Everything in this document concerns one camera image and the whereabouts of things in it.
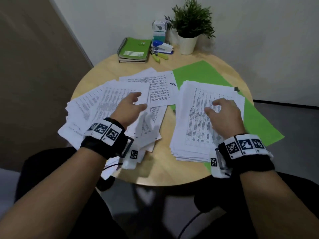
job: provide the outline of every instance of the notebook stack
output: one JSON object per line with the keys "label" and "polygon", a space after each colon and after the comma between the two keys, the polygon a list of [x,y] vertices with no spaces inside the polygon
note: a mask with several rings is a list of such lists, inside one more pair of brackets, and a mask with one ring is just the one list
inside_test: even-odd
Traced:
{"label": "notebook stack", "polygon": [[151,40],[125,38],[117,51],[120,63],[146,63]]}

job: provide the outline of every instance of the green folder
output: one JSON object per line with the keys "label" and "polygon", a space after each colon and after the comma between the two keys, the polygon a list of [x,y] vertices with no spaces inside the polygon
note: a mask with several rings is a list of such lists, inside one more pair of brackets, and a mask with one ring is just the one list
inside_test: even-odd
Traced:
{"label": "green folder", "polygon": [[119,47],[119,58],[130,60],[145,60],[148,56],[151,40],[137,40],[131,37],[125,38]]}
{"label": "green folder", "polygon": [[[177,68],[173,70],[173,73],[178,88],[180,88],[186,80],[232,86],[206,61],[199,61]],[[273,125],[271,125],[270,122],[261,115],[247,99],[245,99],[244,125],[247,132],[258,135],[265,146],[269,146],[284,138],[284,136],[276,128],[274,128]],[[209,163],[205,163],[205,166],[210,170]]]}

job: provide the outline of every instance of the black cable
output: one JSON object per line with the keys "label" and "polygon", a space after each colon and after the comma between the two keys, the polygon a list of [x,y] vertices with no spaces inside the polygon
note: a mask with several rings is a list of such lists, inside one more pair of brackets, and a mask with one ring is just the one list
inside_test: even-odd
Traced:
{"label": "black cable", "polygon": [[202,214],[202,212],[199,212],[197,215],[195,215],[185,226],[184,228],[181,230],[181,233],[178,235],[177,239],[181,239],[181,235],[184,233],[184,231],[186,230],[186,228],[200,215]]}
{"label": "black cable", "polygon": [[106,170],[106,169],[108,169],[108,168],[111,168],[111,167],[113,167],[113,166],[116,166],[116,165],[122,165],[123,163],[121,162],[121,163],[116,163],[116,164],[113,164],[113,165],[110,165],[110,166],[107,166],[106,168],[104,168],[103,169],[103,171],[104,170]]}

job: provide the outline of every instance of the round table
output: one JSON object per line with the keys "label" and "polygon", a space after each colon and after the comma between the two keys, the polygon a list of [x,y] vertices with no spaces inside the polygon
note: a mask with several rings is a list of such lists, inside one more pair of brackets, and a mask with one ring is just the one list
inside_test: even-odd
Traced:
{"label": "round table", "polygon": [[[191,55],[181,55],[178,49],[175,49],[169,60],[161,59],[158,64],[152,57],[146,64],[119,63],[116,54],[101,61],[92,70],[90,70],[76,87],[72,99],[82,95],[85,92],[105,83],[106,81],[116,79],[120,76],[130,76],[147,68],[153,67],[157,72],[173,70],[185,65],[205,60],[234,87],[238,87],[245,97],[253,103],[251,94],[245,82],[239,74],[224,61],[218,57],[195,51]],[[119,169],[113,176],[124,181],[139,185],[150,186],[169,186],[181,185],[197,181],[210,175],[203,163],[177,161],[169,148],[175,128],[175,114],[170,107],[166,114],[160,129],[162,136],[155,144],[152,153],[146,152],[141,164],[136,166],[135,170]]]}

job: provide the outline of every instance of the potted plant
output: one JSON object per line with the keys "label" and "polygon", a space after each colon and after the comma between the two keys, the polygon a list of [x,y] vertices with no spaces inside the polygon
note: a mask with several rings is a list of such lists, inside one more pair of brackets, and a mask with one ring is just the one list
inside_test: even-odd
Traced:
{"label": "potted plant", "polygon": [[210,8],[202,8],[196,0],[185,0],[182,7],[172,8],[175,19],[165,16],[170,21],[169,28],[177,30],[181,54],[189,55],[194,51],[199,35],[204,34],[209,39],[215,37]]}

